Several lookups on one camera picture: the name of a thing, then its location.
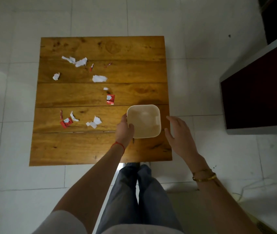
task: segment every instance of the white sleeve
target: white sleeve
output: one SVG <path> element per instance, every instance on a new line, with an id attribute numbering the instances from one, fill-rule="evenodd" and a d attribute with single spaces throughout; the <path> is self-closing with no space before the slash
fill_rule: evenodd
<path id="1" fill-rule="evenodd" d="M 82 222 L 67 211 L 52 212 L 32 234 L 87 234 Z"/>

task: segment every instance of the table top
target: table top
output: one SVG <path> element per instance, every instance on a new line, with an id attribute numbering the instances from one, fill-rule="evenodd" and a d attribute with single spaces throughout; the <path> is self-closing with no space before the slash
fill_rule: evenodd
<path id="1" fill-rule="evenodd" d="M 62 56 L 88 61 L 75 67 Z M 53 80 L 58 72 L 59 79 Z M 94 83 L 93 75 L 108 79 Z M 107 94 L 115 95 L 114 105 L 107 104 Z M 163 36 L 41 38 L 29 165 L 95 164 L 114 143 L 121 116 L 139 104 L 160 109 L 161 133 L 134 139 L 121 162 L 172 160 L 164 135 L 170 123 L 165 118 L 169 99 Z M 61 110 L 64 119 L 73 111 L 79 121 L 63 128 Z M 95 129 L 86 125 L 94 116 L 102 121 Z"/>

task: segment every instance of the leg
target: leg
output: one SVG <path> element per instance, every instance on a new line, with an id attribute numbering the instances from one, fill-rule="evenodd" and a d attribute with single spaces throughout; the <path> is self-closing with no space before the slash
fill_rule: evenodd
<path id="1" fill-rule="evenodd" d="M 141 165 L 137 174 L 138 205 L 143 224 L 164 226 L 183 232 L 167 193 L 160 183 L 152 177 L 151 169 L 147 165 Z"/>
<path id="2" fill-rule="evenodd" d="M 138 168 L 139 164 L 128 163 L 119 171 L 96 234 L 118 224 L 141 223 L 135 194 Z"/>

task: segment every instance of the wooden plank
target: wooden plank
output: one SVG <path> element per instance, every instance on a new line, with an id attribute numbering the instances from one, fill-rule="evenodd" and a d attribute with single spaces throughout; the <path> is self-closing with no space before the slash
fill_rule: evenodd
<path id="1" fill-rule="evenodd" d="M 60 72 L 55 81 L 53 75 Z M 75 67 L 66 60 L 40 60 L 38 83 L 93 83 L 93 75 L 106 76 L 107 83 L 166 83 L 166 60 L 162 61 L 88 61 Z"/>
<path id="2" fill-rule="evenodd" d="M 95 164 L 115 141 L 115 133 L 34 133 L 30 166 Z M 164 131 L 154 138 L 135 139 L 121 162 L 172 160 Z"/>
<path id="3" fill-rule="evenodd" d="M 107 92 L 115 95 L 115 106 L 139 104 L 169 104 L 166 83 L 135 84 L 49 84 L 37 85 L 36 108 L 75 107 L 75 106 L 110 106 L 107 105 Z"/>
<path id="4" fill-rule="evenodd" d="M 169 105 L 158 105 L 161 115 L 161 127 L 169 128 L 170 123 L 166 119 L 169 115 Z M 107 132 L 115 131 L 117 124 L 129 106 L 111 107 L 64 107 L 64 108 L 36 108 L 33 122 L 33 133 L 57 133 L 57 132 Z M 63 111 L 64 119 L 70 117 L 70 112 L 79 119 L 66 129 L 60 125 L 60 110 Z M 87 126 L 86 122 L 94 120 L 94 116 L 101 118 L 102 123 L 95 129 Z"/>
<path id="5" fill-rule="evenodd" d="M 62 56 L 90 61 L 143 60 L 166 58 L 164 36 L 41 38 L 40 59 Z"/>

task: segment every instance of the red packet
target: red packet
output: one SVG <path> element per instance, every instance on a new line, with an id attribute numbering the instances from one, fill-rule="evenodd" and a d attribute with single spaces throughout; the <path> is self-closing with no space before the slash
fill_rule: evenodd
<path id="1" fill-rule="evenodd" d="M 66 129 L 68 126 L 72 124 L 71 118 L 66 118 L 65 120 L 61 121 L 60 124 Z"/>
<path id="2" fill-rule="evenodd" d="M 107 94 L 107 104 L 113 105 L 114 101 L 115 101 L 115 95 Z"/>

